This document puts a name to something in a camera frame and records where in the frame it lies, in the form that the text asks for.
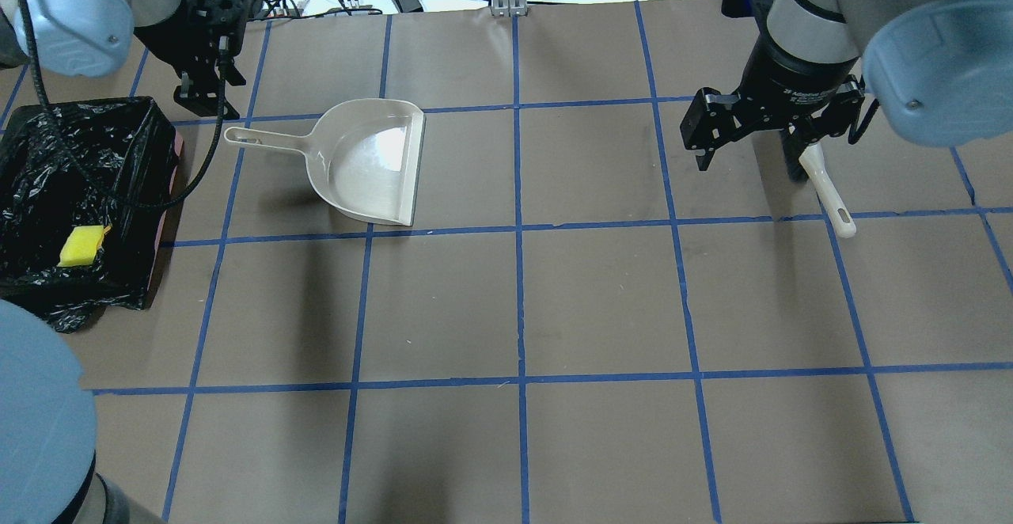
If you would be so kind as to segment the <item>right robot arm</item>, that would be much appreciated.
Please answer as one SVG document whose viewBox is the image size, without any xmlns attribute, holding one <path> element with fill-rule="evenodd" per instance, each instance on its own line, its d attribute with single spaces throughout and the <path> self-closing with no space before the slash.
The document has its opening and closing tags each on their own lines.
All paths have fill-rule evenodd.
<svg viewBox="0 0 1013 524">
<path fill-rule="evenodd" d="M 786 131 L 799 155 L 856 142 L 882 113 L 905 141 L 962 146 L 1011 131 L 1012 0 L 721 0 L 757 40 L 738 87 L 699 89 L 680 131 L 698 169 L 721 146 Z"/>
</svg>

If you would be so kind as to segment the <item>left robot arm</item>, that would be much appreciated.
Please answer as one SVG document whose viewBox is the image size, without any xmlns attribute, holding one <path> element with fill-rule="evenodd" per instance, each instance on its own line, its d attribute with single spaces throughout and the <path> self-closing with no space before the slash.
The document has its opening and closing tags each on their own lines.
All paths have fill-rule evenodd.
<svg viewBox="0 0 1013 524">
<path fill-rule="evenodd" d="M 97 469 L 97 409 L 63 334 L 109 306 L 149 299 L 168 211 L 205 177 L 249 0 L 2 0 L 2 66 L 25 68 L 37 102 L 2 132 L 2 521 L 158 523 Z M 167 63 L 174 101 L 213 117 L 189 182 L 182 138 L 155 99 L 55 103 L 44 72 L 115 73 L 131 41 Z"/>
</svg>

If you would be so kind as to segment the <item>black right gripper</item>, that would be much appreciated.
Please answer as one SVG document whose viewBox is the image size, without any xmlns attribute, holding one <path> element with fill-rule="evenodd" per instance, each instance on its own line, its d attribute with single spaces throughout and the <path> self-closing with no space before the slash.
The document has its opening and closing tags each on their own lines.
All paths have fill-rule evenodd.
<svg viewBox="0 0 1013 524">
<path fill-rule="evenodd" d="M 794 128 L 804 142 L 839 137 L 857 123 L 865 101 L 851 73 L 854 63 L 803 61 L 761 33 L 737 88 L 723 93 L 705 86 L 695 93 L 681 121 L 681 141 L 706 172 L 721 146 L 753 132 Z"/>
</svg>

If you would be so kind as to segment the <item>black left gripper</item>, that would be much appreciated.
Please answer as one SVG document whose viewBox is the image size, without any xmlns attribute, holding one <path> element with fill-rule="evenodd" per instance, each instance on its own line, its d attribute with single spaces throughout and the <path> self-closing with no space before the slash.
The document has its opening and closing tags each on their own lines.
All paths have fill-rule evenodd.
<svg viewBox="0 0 1013 524">
<path fill-rule="evenodd" d="M 244 0 L 178 0 L 161 21 L 138 29 L 138 40 L 180 78 L 173 99 L 202 119 L 240 114 L 223 99 L 224 86 L 247 81 L 235 65 L 245 28 Z"/>
</svg>

